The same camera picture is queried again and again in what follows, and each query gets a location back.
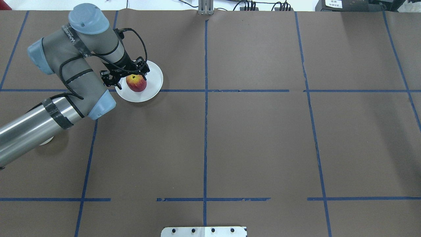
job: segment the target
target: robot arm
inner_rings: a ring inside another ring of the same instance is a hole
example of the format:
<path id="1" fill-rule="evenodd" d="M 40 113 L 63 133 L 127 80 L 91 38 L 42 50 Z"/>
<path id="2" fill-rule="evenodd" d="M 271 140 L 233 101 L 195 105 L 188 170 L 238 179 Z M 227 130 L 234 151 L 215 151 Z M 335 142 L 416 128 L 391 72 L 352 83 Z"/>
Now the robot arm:
<path id="1" fill-rule="evenodd" d="M 34 64 L 46 74 L 57 74 L 68 91 L 0 128 L 0 169 L 80 119 L 95 120 L 112 110 L 116 102 L 106 86 L 120 88 L 120 78 L 149 72 L 147 55 L 132 61 L 125 51 L 127 30 L 132 29 L 113 30 L 101 10 L 84 3 L 70 12 L 69 24 L 28 48 Z M 85 61 L 89 56 L 100 57 L 109 70 L 101 71 L 103 81 Z"/>

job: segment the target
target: blue joint cap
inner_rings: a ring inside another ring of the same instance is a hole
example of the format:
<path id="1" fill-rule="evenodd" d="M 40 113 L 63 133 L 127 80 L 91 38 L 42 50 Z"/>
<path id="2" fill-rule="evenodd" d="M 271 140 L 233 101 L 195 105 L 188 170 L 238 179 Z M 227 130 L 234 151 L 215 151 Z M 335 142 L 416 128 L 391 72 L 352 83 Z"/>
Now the blue joint cap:
<path id="1" fill-rule="evenodd" d="M 54 74 L 48 65 L 47 59 L 45 58 L 43 48 L 43 38 L 40 38 L 37 42 L 33 43 L 28 47 L 27 53 L 31 61 L 45 74 Z"/>
<path id="2" fill-rule="evenodd" d="M 109 27 L 109 21 L 102 11 L 90 3 L 82 3 L 69 13 L 69 23 L 76 31 L 96 35 L 106 31 Z"/>
<path id="3" fill-rule="evenodd" d="M 88 117 L 95 120 L 112 110 L 116 102 L 108 90 L 101 96 L 92 110 L 89 112 Z"/>

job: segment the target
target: blue line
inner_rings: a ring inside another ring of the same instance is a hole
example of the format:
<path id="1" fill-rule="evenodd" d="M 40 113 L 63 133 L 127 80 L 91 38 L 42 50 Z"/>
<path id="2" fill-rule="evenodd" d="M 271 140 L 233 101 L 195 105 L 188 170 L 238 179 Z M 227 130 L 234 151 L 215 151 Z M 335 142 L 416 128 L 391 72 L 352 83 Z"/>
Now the blue line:
<path id="1" fill-rule="evenodd" d="M 397 56 L 397 52 L 396 52 L 396 49 L 395 49 L 395 46 L 394 46 L 394 43 L 393 43 L 392 35 L 390 34 L 389 25 L 387 24 L 386 14 L 385 14 L 385 12 L 384 12 L 384 11 L 382 11 L 382 12 L 383 12 L 384 24 L 386 25 L 387 35 L 389 35 L 390 44 L 391 44 L 391 46 L 392 46 L 393 53 L 395 54 L 396 62 L 397 62 L 397 65 L 398 65 L 398 67 L 399 67 L 399 71 L 400 71 L 400 74 L 401 74 L 401 76 L 402 76 L 403 83 L 405 84 L 405 88 L 408 90 L 408 97 L 409 97 L 409 101 L 410 101 L 410 103 L 411 103 L 412 110 L 414 111 L 414 114 L 415 114 L 415 119 L 416 119 L 417 124 L 418 124 L 418 129 L 419 129 L 419 130 L 420 130 L 420 132 L 421 132 L 421 123 L 420 123 L 420 119 L 419 119 L 419 117 L 418 117 L 417 110 L 415 109 L 415 105 L 414 105 L 414 101 L 412 100 L 411 93 L 409 92 L 408 83 L 406 82 L 405 74 L 403 73 L 402 66 L 401 66 L 400 61 L 399 61 L 399 57 Z"/>
<path id="2" fill-rule="evenodd" d="M 208 197 L 206 202 L 265 202 L 270 200 L 270 197 Z M 202 202 L 201 197 L 170 197 L 170 198 L 157 198 L 157 202 Z"/>
<path id="3" fill-rule="evenodd" d="M 81 198 L 0 197 L 0 202 L 80 202 Z M 110 202 L 111 198 L 85 198 L 85 202 Z"/>
<path id="4" fill-rule="evenodd" d="M 160 90 L 160 92 L 205 92 L 205 90 L 200 90 L 200 89 L 197 89 L 197 90 L 195 90 L 195 89 L 193 89 L 193 90 L 190 90 L 190 89 L 162 89 L 162 90 Z"/>
<path id="5" fill-rule="evenodd" d="M 13 55 L 15 54 L 16 47 L 18 46 L 18 42 L 19 42 L 19 39 L 22 35 L 22 31 L 24 30 L 24 26 L 25 26 L 26 20 L 28 19 L 28 15 L 29 15 L 29 11 L 27 11 L 27 13 L 25 14 L 24 21 L 22 22 L 21 29 L 20 29 L 18 37 L 16 38 L 16 41 L 15 41 L 15 46 L 13 46 L 12 53 L 10 54 L 9 62 L 7 63 L 6 69 L 5 69 L 4 74 L 3 74 L 3 78 L 1 79 L 1 82 L 0 82 L 0 90 L 2 89 L 3 84 L 4 84 L 4 80 L 6 79 L 7 72 L 9 71 L 9 66 L 12 63 L 12 58 L 13 58 Z"/>
<path id="6" fill-rule="evenodd" d="M 170 198 L 157 198 L 157 202 L 203 202 L 201 197 L 170 197 Z"/>
<path id="7" fill-rule="evenodd" d="M 2 89 L 3 92 L 65 92 L 66 89 Z"/>
<path id="8" fill-rule="evenodd" d="M 234 90 L 234 89 L 223 89 L 223 90 L 208 90 L 208 92 L 289 92 L 289 90 Z"/>
<path id="9" fill-rule="evenodd" d="M 303 92 L 369 92 L 369 93 L 398 93 L 398 92 L 408 92 L 407 90 L 304 90 Z"/>
<path id="10" fill-rule="evenodd" d="M 86 194 L 86 186 L 88 185 L 89 170 L 91 169 L 91 161 L 92 161 L 92 154 L 93 154 L 93 145 L 95 143 L 95 137 L 96 137 L 96 130 L 97 130 L 97 128 L 98 128 L 98 119 L 95 120 L 95 127 L 93 129 L 91 150 L 89 152 L 88 165 L 86 167 L 85 182 L 83 184 L 82 198 L 81 198 L 80 207 L 79 207 L 79 215 L 77 216 L 75 237 L 77 237 L 77 235 L 79 234 L 80 220 L 82 219 L 83 203 L 84 203 L 85 194 Z"/>
<path id="11" fill-rule="evenodd" d="M 313 116 L 313 109 L 312 109 L 312 104 L 311 104 L 311 99 L 310 99 L 310 92 L 308 92 L 309 83 L 308 83 L 308 80 L 307 80 L 306 69 L 304 68 L 304 53 L 303 53 L 303 46 L 302 46 L 302 43 L 301 43 L 300 27 L 299 27 L 299 24 L 298 24 L 298 15 L 297 15 L 296 11 L 294 12 L 294 14 L 295 14 L 295 23 L 297 25 L 298 43 L 299 43 L 299 46 L 300 46 L 301 64 L 303 66 L 303 74 L 304 74 L 304 79 L 305 79 L 305 83 L 306 83 L 307 100 L 308 100 L 308 104 L 309 104 L 310 118 L 311 118 L 311 121 L 312 121 L 314 143 L 316 145 L 316 155 L 317 155 L 317 163 L 318 163 L 318 166 L 319 166 L 320 184 L 321 184 L 321 187 L 322 187 L 323 198 L 326 198 L 325 182 L 323 180 L 322 163 L 320 161 L 319 145 L 318 145 L 318 142 L 317 142 L 317 135 L 316 135 L 316 126 L 314 124 L 314 116 Z M 330 228 L 328 202 L 326 200 L 323 200 L 323 204 L 325 206 L 325 216 L 326 216 L 326 224 L 327 224 L 327 227 L 328 227 L 328 235 L 329 235 L 329 237 L 332 237 L 332 230 Z"/>
<path id="12" fill-rule="evenodd" d="M 208 20 L 205 21 L 205 139 L 203 161 L 203 226 L 207 226 L 207 192 L 208 192 Z"/>
<path id="13" fill-rule="evenodd" d="M 421 200 L 421 197 L 308 197 L 307 201 Z"/>
<path id="14" fill-rule="evenodd" d="M 112 26 L 113 29 L 115 29 L 115 26 L 117 25 L 117 17 L 118 17 L 118 11 L 115 11 L 114 25 Z"/>

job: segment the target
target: apple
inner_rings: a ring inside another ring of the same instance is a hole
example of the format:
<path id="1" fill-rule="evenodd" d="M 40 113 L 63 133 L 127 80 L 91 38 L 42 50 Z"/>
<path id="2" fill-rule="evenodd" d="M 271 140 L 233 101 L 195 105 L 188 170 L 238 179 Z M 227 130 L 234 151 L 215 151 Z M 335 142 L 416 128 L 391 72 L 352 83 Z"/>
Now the apple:
<path id="1" fill-rule="evenodd" d="M 143 75 L 129 75 L 126 76 L 126 83 L 134 92 L 141 92 L 146 88 L 146 79 Z"/>

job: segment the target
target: white bracket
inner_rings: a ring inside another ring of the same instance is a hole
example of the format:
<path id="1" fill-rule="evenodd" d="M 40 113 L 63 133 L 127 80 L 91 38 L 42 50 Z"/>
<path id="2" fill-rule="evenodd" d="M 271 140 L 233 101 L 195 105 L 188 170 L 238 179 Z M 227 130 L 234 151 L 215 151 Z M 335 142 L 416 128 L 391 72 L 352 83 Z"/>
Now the white bracket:
<path id="1" fill-rule="evenodd" d="M 213 15 L 213 0 L 199 0 L 199 15 Z"/>
<path id="2" fill-rule="evenodd" d="M 166 227 L 161 237 L 247 237 L 247 227 Z"/>

